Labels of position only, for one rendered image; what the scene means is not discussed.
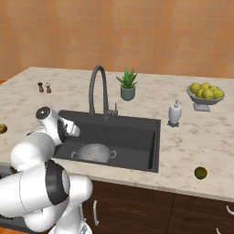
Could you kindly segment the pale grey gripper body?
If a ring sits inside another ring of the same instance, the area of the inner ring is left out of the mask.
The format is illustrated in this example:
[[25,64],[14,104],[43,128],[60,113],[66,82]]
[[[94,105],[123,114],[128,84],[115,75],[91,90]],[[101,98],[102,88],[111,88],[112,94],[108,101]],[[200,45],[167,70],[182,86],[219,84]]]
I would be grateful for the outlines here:
[[80,128],[72,121],[65,121],[65,125],[67,126],[67,133],[71,136],[79,136]]

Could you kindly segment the grey metal colander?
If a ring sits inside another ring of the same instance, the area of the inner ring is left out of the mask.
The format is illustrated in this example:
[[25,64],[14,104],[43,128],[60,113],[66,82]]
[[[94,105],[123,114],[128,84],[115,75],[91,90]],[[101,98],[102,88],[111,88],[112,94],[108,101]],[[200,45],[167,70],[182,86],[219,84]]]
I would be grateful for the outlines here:
[[80,159],[91,162],[107,163],[110,159],[117,156],[115,150],[110,150],[104,144],[86,144],[78,152],[72,152],[72,159]]

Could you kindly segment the dark grey arched faucet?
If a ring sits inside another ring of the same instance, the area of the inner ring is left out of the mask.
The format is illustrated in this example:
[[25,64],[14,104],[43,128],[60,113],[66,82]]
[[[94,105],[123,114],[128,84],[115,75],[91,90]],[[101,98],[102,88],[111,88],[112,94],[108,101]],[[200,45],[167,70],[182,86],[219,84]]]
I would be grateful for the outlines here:
[[90,106],[90,115],[95,114],[94,108],[94,84],[96,80],[97,73],[101,73],[102,78],[102,94],[103,94],[103,120],[107,122],[112,115],[117,115],[117,109],[110,110],[108,103],[108,92],[107,92],[107,80],[105,70],[101,65],[98,65],[94,68],[91,77],[90,77],[90,87],[89,87],[89,106]]

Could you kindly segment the dark grey sink basin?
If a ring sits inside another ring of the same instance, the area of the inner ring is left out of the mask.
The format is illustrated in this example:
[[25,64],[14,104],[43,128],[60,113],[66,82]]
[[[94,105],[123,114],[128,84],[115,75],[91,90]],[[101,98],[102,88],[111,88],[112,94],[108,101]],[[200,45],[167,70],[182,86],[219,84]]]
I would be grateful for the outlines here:
[[68,136],[56,148],[55,158],[82,162],[78,157],[82,146],[103,144],[117,153],[104,165],[158,172],[160,120],[114,115],[105,122],[102,114],[64,110],[58,115],[75,122],[80,128],[80,135]]

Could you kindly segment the green plant in grey pot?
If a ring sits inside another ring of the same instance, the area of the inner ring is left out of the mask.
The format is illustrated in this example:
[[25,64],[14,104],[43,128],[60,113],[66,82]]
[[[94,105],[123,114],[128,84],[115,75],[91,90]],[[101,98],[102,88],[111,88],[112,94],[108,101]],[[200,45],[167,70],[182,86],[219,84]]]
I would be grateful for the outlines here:
[[117,80],[121,83],[121,97],[125,101],[131,101],[135,96],[135,84],[137,83],[135,78],[134,69],[131,71],[124,69],[122,78],[117,77]]

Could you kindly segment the dark brown cupboard door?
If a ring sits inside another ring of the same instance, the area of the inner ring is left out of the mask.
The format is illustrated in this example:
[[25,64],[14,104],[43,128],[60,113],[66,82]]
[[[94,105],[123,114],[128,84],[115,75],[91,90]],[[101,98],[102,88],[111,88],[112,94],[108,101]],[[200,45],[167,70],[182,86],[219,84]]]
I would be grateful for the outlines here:
[[168,234],[234,234],[234,203],[175,195]]
[[[92,181],[93,193],[83,203],[93,234],[167,234],[175,196],[134,186]],[[95,226],[93,201],[100,221]]]

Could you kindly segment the white soap dispenser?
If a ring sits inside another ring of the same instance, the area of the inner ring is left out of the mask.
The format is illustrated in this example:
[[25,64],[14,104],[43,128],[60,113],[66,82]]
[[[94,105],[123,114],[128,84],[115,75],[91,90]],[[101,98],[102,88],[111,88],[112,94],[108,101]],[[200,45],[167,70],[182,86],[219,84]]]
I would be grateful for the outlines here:
[[181,115],[182,115],[181,102],[179,100],[176,100],[175,103],[169,107],[168,124],[171,127],[178,127]]

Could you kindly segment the grey fruit bowl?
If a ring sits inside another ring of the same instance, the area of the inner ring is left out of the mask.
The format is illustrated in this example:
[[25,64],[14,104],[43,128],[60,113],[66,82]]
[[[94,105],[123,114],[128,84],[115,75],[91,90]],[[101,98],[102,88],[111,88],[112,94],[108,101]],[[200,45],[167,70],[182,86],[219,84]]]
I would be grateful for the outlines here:
[[186,92],[190,97],[190,99],[193,101],[194,110],[199,112],[209,112],[210,105],[215,105],[219,101],[222,101],[225,98],[225,96],[222,96],[220,99],[215,99],[215,100],[198,98],[194,93],[191,92],[189,87],[186,88]]

